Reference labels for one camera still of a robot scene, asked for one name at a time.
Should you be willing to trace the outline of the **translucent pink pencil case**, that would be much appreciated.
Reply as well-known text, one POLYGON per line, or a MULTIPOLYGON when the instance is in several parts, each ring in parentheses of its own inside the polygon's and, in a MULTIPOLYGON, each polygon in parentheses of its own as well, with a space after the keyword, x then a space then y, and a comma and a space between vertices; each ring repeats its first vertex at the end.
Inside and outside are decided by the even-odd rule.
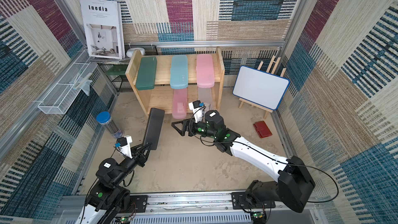
POLYGON ((173 106, 172 116, 175 119, 184 119, 187 115, 187 101, 188 92, 187 88, 174 89, 173 93, 173 106))

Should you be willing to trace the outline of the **black pencil case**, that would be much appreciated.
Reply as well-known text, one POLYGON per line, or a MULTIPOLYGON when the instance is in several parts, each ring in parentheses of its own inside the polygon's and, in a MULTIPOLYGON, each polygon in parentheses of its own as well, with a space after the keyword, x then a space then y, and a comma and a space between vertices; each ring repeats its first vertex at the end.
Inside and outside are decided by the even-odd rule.
POLYGON ((158 147, 164 115, 164 110, 158 108, 150 109, 143 144, 151 144, 151 150, 156 150, 158 147))

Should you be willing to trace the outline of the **clear frosted pencil case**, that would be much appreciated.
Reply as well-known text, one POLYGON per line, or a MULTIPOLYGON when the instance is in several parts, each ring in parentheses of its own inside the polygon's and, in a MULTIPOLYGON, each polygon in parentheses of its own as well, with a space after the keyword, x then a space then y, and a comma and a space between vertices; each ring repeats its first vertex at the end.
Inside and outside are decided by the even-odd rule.
POLYGON ((211 88, 198 88, 198 100, 205 106, 206 110, 213 110, 213 100, 211 88))

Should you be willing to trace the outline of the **light blue pencil case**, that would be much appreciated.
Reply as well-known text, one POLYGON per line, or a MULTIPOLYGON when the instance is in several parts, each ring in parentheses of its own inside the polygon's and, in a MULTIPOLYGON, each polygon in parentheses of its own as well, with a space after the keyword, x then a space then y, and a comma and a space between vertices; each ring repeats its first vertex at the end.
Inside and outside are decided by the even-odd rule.
POLYGON ((186 55, 172 56, 170 86, 172 89, 188 87, 188 57, 186 55))

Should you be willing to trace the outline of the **dark green pencil case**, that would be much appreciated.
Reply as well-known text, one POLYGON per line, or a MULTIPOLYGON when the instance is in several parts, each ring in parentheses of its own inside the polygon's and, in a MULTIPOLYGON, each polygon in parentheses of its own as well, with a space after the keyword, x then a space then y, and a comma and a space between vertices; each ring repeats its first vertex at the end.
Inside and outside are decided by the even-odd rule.
POLYGON ((138 70, 136 88, 137 90, 152 90, 155 85, 155 75, 157 70, 157 58, 143 57, 138 70))

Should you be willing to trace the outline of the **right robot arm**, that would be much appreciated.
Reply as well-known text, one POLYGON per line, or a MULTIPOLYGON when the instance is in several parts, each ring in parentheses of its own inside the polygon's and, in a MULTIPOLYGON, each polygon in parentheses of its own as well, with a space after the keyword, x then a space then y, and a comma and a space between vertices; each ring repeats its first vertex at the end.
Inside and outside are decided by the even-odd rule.
POLYGON ((181 124, 177 130, 181 136, 211 138, 219 151, 252 164, 273 179, 268 182, 254 180, 250 184, 245 191, 250 205, 279 201, 296 213, 303 212, 316 184, 300 158, 278 156, 254 145, 227 128, 216 110, 208 111, 202 121, 185 119, 173 122, 172 127, 178 124, 181 124))

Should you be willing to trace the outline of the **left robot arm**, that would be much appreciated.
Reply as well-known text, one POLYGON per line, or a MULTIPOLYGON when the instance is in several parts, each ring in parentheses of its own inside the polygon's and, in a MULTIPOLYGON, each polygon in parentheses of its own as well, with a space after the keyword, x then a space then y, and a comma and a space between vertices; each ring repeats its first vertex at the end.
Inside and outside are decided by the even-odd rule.
POLYGON ((118 163, 114 158, 101 162, 96 172, 96 180, 90 187, 79 214, 77 224, 110 224, 119 213, 130 216, 121 222, 131 221, 140 209, 131 199, 125 179, 134 177, 137 166, 144 167, 148 160, 152 144, 140 144, 131 148, 132 158, 118 163))

